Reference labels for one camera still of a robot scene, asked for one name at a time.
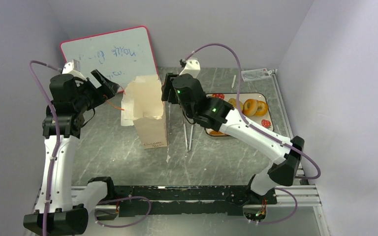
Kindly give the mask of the metal serving tongs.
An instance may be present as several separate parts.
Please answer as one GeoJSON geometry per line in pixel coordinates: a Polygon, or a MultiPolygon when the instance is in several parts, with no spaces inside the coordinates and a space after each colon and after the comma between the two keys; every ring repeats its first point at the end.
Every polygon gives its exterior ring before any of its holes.
{"type": "Polygon", "coordinates": [[[184,138],[185,138],[185,148],[186,148],[186,151],[189,152],[191,151],[191,147],[192,147],[194,124],[189,122],[188,118],[185,116],[184,113],[182,114],[182,122],[183,122],[184,138]],[[190,124],[189,131],[187,129],[187,123],[190,124]]]}

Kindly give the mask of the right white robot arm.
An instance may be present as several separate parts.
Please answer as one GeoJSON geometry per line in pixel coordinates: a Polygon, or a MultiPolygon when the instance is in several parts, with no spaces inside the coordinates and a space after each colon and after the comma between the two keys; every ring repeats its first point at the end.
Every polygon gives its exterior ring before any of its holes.
{"type": "Polygon", "coordinates": [[[194,124],[234,137],[270,159],[270,165],[248,184],[246,198],[250,203],[259,203],[278,185],[293,185],[302,159],[303,138],[280,136],[245,117],[229,102],[207,96],[200,81],[190,74],[166,74],[161,99],[180,105],[183,115],[194,124]]]}

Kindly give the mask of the paper bag with orange handles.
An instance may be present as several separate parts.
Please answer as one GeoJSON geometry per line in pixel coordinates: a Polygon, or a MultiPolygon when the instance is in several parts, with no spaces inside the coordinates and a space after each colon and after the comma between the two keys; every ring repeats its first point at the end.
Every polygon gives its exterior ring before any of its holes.
{"type": "Polygon", "coordinates": [[[133,126],[145,149],[168,146],[165,103],[159,75],[136,76],[123,91],[120,125],[133,126]]]}

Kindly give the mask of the yellow fake bread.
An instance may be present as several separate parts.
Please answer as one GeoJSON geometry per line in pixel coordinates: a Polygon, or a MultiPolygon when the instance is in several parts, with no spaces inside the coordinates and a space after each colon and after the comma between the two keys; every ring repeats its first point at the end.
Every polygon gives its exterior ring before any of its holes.
{"type": "Polygon", "coordinates": [[[230,98],[228,103],[230,103],[235,109],[241,112],[243,111],[244,104],[241,101],[238,101],[236,98],[230,98]]]}

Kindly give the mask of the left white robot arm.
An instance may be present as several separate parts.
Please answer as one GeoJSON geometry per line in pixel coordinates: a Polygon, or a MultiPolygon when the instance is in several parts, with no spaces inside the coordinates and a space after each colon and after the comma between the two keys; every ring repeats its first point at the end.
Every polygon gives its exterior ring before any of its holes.
{"type": "Polygon", "coordinates": [[[51,95],[42,123],[46,148],[42,187],[34,212],[23,220],[24,227],[39,236],[83,234],[94,207],[99,202],[111,204],[117,196],[110,177],[94,177],[81,193],[72,195],[73,160],[86,125],[84,113],[114,97],[119,89],[98,70],[92,75],[99,87],[70,73],[50,80],[51,95]]]}

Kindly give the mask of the strawberry print tray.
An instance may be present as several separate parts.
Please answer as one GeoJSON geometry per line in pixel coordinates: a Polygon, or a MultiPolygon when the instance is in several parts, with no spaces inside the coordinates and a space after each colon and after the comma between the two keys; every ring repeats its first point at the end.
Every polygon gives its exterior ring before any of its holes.
{"type": "MultiPolygon", "coordinates": [[[[207,96],[221,98],[224,101],[234,100],[236,99],[236,93],[208,93],[207,96]]],[[[262,107],[263,103],[266,103],[268,109],[266,113],[259,112],[260,116],[253,115],[249,117],[254,122],[260,124],[261,126],[269,129],[270,131],[274,131],[273,121],[270,114],[270,105],[267,102],[265,96],[261,93],[240,93],[240,102],[244,104],[248,99],[254,99],[260,101],[260,108],[262,107]]]]}

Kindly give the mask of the yellow fake doughnut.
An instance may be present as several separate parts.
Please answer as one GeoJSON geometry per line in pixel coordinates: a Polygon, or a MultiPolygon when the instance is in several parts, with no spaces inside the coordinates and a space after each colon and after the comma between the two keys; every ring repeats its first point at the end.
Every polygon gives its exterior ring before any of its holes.
{"type": "Polygon", "coordinates": [[[258,102],[255,99],[247,99],[243,104],[242,113],[247,117],[252,117],[257,112],[258,102]]]}
{"type": "Polygon", "coordinates": [[[268,104],[264,101],[257,100],[257,110],[254,114],[254,116],[262,117],[266,115],[268,112],[268,104]]]}

